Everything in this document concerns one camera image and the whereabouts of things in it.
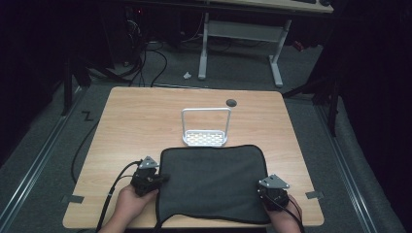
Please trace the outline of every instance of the black cable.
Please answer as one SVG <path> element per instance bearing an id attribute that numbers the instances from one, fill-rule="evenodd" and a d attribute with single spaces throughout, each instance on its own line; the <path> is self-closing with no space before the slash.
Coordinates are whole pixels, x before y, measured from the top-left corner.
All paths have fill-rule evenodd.
<path id="1" fill-rule="evenodd" d="M 163 58 L 164 58 L 164 67 L 163 67 L 163 70 L 161 70 L 160 73 L 152 80 L 151 87 L 154 87 L 154 84 L 155 84 L 155 81 L 157 80 L 157 78 L 164 72 L 164 70 L 166 70 L 166 67 L 167 67 L 167 58 L 166 58 L 166 56 L 164 56 L 162 53 L 160 53 L 160 52 L 158 52 L 158 51 L 156 51 L 156 50 L 151 50 L 151 51 L 152 51 L 152 52 L 155 52 L 155 53 L 157 53 L 157 54 L 159 54 L 159 55 L 161 55 L 161 56 L 163 56 Z"/>
<path id="2" fill-rule="evenodd" d="M 272 203 L 274 203 L 276 206 L 278 206 L 280 209 L 282 209 L 283 211 L 285 211 L 286 213 L 288 213 L 291 217 L 293 217 L 293 219 L 296 221 L 297 225 L 299 226 L 300 232 L 301 233 L 305 233 L 305 228 L 303 227 L 303 223 L 302 223 L 302 216 L 300 215 L 300 211 L 297 208 L 296 204 L 294 204 L 294 202 L 292 200 L 290 200 L 293 205 L 296 207 L 297 212 L 299 213 L 299 218 L 297 218 L 297 216 L 295 216 L 290 210 L 286 209 L 285 207 L 279 205 L 275 200 L 273 200 L 270 196 L 268 196 L 267 194 L 265 194 L 265 197 L 267 199 L 269 199 Z"/>
<path id="3" fill-rule="evenodd" d="M 142 58 L 139 57 L 139 65 L 140 69 L 136 72 L 136 74 L 133 76 L 133 78 L 130 80 L 128 86 L 132 86 L 134 83 L 134 80 L 137 78 L 137 76 L 142 72 L 143 66 L 145 65 L 145 61 L 142 61 Z"/>
<path id="4" fill-rule="evenodd" d="M 86 136 L 83 138 L 83 140 L 82 140 L 82 142 L 80 143 L 78 149 L 76 150 L 75 156 L 74 156 L 74 158 L 73 158 L 73 160 L 72 160 L 72 166 L 71 166 L 71 168 L 70 168 L 70 173 L 71 173 L 71 175 L 72 175 L 72 180 L 73 180 L 73 182 L 74 182 L 75 184 L 77 183 L 77 180 L 76 180 L 76 178 L 75 178 L 75 171 L 74 171 L 74 169 L 75 169 L 75 163 L 76 163 L 76 158 L 78 157 L 79 152 L 80 152 L 80 149 L 81 149 L 81 148 L 83 147 L 83 145 L 85 144 L 88 136 L 90 136 L 91 132 L 93 132 L 93 130 L 96 128 L 96 126 L 97 126 L 97 124 L 99 123 L 99 121 L 100 121 L 100 119 L 97 120 L 97 122 L 93 125 L 93 127 L 91 127 L 91 129 L 88 131 L 88 133 L 86 134 Z"/>
<path id="5" fill-rule="evenodd" d="M 140 79 L 139 79 L 139 86 L 142 86 L 142 84 L 143 84 L 143 87 L 146 86 L 145 79 L 143 78 L 143 67 L 145 66 L 146 60 L 147 60 L 147 50 L 148 50 L 148 47 L 145 47 L 143 66 L 142 66 L 142 69 L 140 70 Z"/>
<path id="6" fill-rule="evenodd" d="M 135 164 L 138 165 L 139 163 L 140 163 L 140 162 L 138 162 L 138 161 L 134 161 L 134 162 L 129 163 L 127 166 L 125 166 L 125 167 L 123 168 L 123 170 L 121 170 L 120 174 L 119 174 L 118 177 L 116 178 L 115 182 L 113 183 L 112 187 L 110 188 L 109 193 L 107 194 L 106 201 L 105 201 L 105 203 L 104 203 L 104 205 L 103 205 L 103 209 L 102 209 L 102 213 L 101 213 L 101 215 L 100 215 L 99 222 L 97 223 L 96 233 L 99 232 L 99 230 L 102 228 L 103 220 L 104 220 L 104 217 L 105 217 L 105 215 L 106 215 L 107 208 L 109 207 L 110 199 L 112 199 L 113 192 L 115 192 L 116 184 L 118 184 L 118 182 L 119 182 L 122 178 L 128 177 L 128 176 L 123 176 L 123 173 L 124 173 L 129 167 L 131 167 L 132 165 L 135 165 Z"/>

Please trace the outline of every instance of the dark background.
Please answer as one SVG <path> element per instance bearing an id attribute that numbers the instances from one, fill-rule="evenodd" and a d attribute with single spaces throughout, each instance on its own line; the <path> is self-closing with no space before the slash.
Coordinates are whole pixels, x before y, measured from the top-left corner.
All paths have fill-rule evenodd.
<path id="1" fill-rule="evenodd" d="M 334 1 L 337 17 L 356 24 L 316 26 L 295 20 L 287 43 L 325 45 L 308 82 L 341 75 L 339 93 L 369 165 L 407 231 L 411 209 L 412 7 L 406 0 Z M 2 1 L 0 5 L 0 158 L 3 164 L 33 118 L 52 100 L 64 62 L 81 54 L 104 67 L 132 61 L 121 23 L 121 6 L 83 2 Z M 180 30 L 196 29 L 199 14 L 163 10 L 152 18 L 152 36 L 178 46 Z"/>

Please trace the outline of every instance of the gray carpet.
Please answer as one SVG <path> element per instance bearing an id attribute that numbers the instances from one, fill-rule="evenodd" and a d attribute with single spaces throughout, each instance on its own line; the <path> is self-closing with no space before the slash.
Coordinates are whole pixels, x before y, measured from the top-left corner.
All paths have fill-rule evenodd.
<path id="1" fill-rule="evenodd" d="M 231 45 L 228 50 L 225 45 L 211 46 L 208 77 L 205 81 L 199 81 L 196 77 L 200 48 L 188 48 L 196 46 L 197 43 L 190 43 L 178 50 L 167 46 L 161 48 L 159 51 L 166 56 L 167 67 L 156 80 L 156 85 L 286 92 L 306 82 L 322 51 L 322 48 L 313 48 L 298 52 L 294 48 L 285 47 L 279 60 L 284 87 L 279 89 L 274 85 L 267 58 L 263 55 L 273 45 L 263 44 L 253 47 L 252 50 L 239 45 Z M 156 47 L 159 47 L 159 44 L 151 45 L 152 49 Z M 147 61 L 143 69 L 145 86 L 150 85 L 153 78 L 159 74 L 164 62 L 163 57 L 158 53 L 147 52 Z M 186 72 L 192 74 L 191 79 L 183 78 Z M 139 85 L 139 79 L 140 77 L 135 80 L 135 86 Z M 86 135 L 100 118 L 110 89 L 116 85 L 120 84 L 106 79 L 93 79 L 91 87 L 81 91 L 84 96 L 67 119 L 65 127 L 55 141 L 46 166 L 10 225 L 9 232 L 79 231 L 79 229 L 63 227 L 61 222 L 67 204 L 61 203 L 61 198 L 63 195 L 71 194 L 74 189 L 75 184 L 70 172 L 72 161 L 76 157 L 74 162 L 76 179 L 82 169 L 92 139 L 92 133 L 88 137 Z M 0 210 L 6 208 L 53 127 L 61 120 L 62 95 L 63 91 L 60 88 L 54 95 L 52 103 L 33 121 L 29 132 L 22 139 L 12 157 L 1 168 Z M 348 194 L 348 188 L 339 173 L 333 144 L 325 131 L 323 121 L 317 114 L 317 107 L 312 105 L 310 97 L 310 95 L 299 94 L 286 99 L 292 125 L 314 187 L 325 196 L 320 200 L 325 223 L 319 227 L 307 227 L 306 231 L 366 232 L 354 208 L 351 196 Z M 380 185 L 364 161 L 343 105 L 340 104 L 339 108 L 336 122 L 338 136 L 335 140 L 345 154 L 356 182 L 360 185 L 361 195 L 364 196 L 368 210 L 374 217 L 377 232 L 404 232 L 383 195 Z"/>

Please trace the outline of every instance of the metal bracket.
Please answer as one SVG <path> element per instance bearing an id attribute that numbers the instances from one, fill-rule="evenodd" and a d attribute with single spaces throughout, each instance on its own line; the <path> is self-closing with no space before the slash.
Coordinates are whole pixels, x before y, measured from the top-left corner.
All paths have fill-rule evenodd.
<path id="1" fill-rule="evenodd" d="M 155 167 L 158 167 L 158 164 L 150 156 L 146 156 L 146 158 L 139 165 L 139 169 L 149 169 Z"/>
<path id="2" fill-rule="evenodd" d="M 289 188 L 291 187 L 288 183 L 284 182 L 275 174 L 270 175 L 269 177 L 258 181 L 258 183 L 267 188 Z"/>

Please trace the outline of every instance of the white desk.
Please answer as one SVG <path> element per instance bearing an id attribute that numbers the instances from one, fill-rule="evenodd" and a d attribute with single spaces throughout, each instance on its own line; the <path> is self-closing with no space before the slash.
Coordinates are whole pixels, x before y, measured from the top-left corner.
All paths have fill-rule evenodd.
<path id="1" fill-rule="evenodd" d="M 210 2 L 227 3 L 227 4 L 239 4 L 254 7 L 275 8 L 288 11 L 301 11 L 310 13 L 332 13 L 331 6 L 324 7 L 319 1 L 316 4 L 302 3 L 292 0 L 208 0 Z M 288 36 L 292 21 L 289 19 L 283 26 L 263 26 L 256 24 L 246 24 L 228 21 L 216 21 L 209 20 L 209 14 L 205 14 L 204 29 L 203 29 L 203 47 L 200 54 L 199 74 L 200 80 L 206 79 L 207 71 L 207 43 L 209 36 L 226 37 L 234 39 L 255 40 L 264 42 L 277 43 L 277 47 L 273 52 L 273 55 L 269 55 L 269 64 L 272 69 L 272 75 L 275 85 L 278 87 L 283 86 L 281 74 L 278 67 L 279 55 L 282 51 L 282 47 Z"/>

